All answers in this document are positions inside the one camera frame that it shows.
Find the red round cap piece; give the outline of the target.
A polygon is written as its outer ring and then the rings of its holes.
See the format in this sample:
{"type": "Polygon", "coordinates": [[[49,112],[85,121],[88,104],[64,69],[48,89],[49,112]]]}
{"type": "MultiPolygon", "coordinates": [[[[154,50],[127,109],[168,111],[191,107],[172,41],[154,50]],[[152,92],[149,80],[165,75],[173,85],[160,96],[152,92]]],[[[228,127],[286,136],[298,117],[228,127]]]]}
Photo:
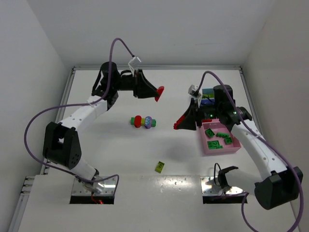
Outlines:
{"type": "Polygon", "coordinates": [[[161,97],[161,95],[162,95],[164,89],[165,89],[164,86],[160,86],[160,87],[156,90],[157,95],[156,95],[155,98],[154,98],[156,102],[159,101],[159,99],[160,99],[160,97],[161,97]]]}

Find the red round lego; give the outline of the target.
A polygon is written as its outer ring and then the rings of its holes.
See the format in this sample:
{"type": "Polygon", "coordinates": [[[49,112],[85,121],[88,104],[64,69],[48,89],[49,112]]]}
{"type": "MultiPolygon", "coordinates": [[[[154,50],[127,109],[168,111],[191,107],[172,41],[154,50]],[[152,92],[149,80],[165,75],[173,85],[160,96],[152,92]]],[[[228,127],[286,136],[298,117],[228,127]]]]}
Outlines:
{"type": "Polygon", "coordinates": [[[193,120],[190,116],[182,115],[173,125],[175,130],[193,130],[193,120]]]}
{"type": "Polygon", "coordinates": [[[135,118],[134,118],[134,126],[136,128],[141,127],[141,120],[142,120],[142,117],[140,115],[135,116],[135,118]]]}

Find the green lego plate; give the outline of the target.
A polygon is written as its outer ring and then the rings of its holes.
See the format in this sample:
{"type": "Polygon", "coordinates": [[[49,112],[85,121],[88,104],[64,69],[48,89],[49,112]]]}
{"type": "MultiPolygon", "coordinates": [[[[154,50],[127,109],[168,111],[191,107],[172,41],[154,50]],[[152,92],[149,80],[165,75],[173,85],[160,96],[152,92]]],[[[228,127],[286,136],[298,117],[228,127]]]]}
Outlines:
{"type": "Polygon", "coordinates": [[[220,137],[220,138],[228,138],[228,137],[230,137],[230,134],[229,133],[218,132],[218,133],[216,133],[216,136],[220,137]]]}

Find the green base plate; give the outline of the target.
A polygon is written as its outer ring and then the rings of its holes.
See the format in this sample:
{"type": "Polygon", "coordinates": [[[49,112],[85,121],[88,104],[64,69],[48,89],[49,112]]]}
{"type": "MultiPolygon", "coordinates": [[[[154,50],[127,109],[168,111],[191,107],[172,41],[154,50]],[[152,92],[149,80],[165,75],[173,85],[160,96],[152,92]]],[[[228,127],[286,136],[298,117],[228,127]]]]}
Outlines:
{"type": "MultiPolygon", "coordinates": [[[[131,125],[134,125],[134,118],[135,118],[135,117],[132,117],[131,120],[130,120],[130,124],[131,124],[131,125]]],[[[156,120],[153,119],[153,121],[152,121],[152,127],[155,127],[155,126],[156,126],[156,120]]]]}

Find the large green plate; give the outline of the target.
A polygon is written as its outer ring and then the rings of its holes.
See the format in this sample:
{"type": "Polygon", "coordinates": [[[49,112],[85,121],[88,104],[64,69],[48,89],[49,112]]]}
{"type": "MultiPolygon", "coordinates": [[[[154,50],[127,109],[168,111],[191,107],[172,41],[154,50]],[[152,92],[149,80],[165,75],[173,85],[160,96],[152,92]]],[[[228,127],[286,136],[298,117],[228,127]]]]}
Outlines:
{"type": "Polygon", "coordinates": [[[216,140],[216,141],[208,141],[207,145],[208,145],[208,149],[209,150],[212,150],[212,149],[223,149],[223,146],[220,145],[218,140],[216,140]]]}

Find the yellow-green lego brick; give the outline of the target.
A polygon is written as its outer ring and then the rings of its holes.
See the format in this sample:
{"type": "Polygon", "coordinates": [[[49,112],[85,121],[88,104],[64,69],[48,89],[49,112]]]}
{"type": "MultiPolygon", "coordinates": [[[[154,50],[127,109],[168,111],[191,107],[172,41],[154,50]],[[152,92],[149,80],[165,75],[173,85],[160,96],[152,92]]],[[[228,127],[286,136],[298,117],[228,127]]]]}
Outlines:
{"type": "Polygon", "coordinates": [[[155,171],[159,174],[162,173],[164,166],[165,166],[165,164],[163,162],[159,161],[156,168],[155,168],[155,171]]]}

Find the purple paw lego piece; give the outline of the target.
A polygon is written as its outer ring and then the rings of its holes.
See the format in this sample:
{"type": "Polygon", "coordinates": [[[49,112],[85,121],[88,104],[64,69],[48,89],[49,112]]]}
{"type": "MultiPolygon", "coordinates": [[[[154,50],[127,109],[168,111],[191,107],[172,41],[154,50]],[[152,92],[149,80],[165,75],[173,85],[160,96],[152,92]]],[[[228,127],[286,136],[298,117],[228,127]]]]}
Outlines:
{"type": "Polygon", "coordinates": [[[144,127],[150,129],[152,127],[152,121],[153,119],[150,116],[147,116],[144,121],[144,127]]]}

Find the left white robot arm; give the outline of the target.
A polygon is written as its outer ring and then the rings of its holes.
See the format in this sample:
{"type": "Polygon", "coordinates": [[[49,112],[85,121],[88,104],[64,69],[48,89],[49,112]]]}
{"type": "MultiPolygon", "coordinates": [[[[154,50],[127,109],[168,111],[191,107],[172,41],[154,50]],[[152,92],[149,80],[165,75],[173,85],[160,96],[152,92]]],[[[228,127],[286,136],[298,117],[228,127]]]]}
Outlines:
{"type": "Polygon", "coordinates": [[[164,87],[153,86],[141,69],[119,72],[114,62],[103,63],[87,102],[67,118],[46,126],[43,156],[85,183],[96,180],[99,172],[82,158],[79,133],[112,108],[119,91],[132,91],[138,99],[158,101],[164,87]]]}

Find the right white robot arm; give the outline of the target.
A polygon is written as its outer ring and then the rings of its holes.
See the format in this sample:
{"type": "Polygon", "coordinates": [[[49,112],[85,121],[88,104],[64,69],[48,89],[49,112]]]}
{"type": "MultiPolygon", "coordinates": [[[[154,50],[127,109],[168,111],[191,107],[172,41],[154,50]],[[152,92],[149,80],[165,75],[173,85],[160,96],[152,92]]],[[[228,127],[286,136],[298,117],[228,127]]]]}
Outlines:
{"type": "Polygon", "coordinates": [[[233,90],[229,85],[218,85],[214,90],[214,105],[201,105],[201,93],[191,85],[188,93],[191,100],[188,109],[176,121],[174,129],[195,131],[202,127],[202,121],[214,114],[232,135],[240,141],[254,161],[260,177],[241,172],[237,166],[223,168],[218,172],[217,181],[223,189],[235,186],[253,194],[266,210],[298,198],[303,173],[298,167],[288,167],[273,149],[263,141],[244,107],[236,107],[233,90]]]}

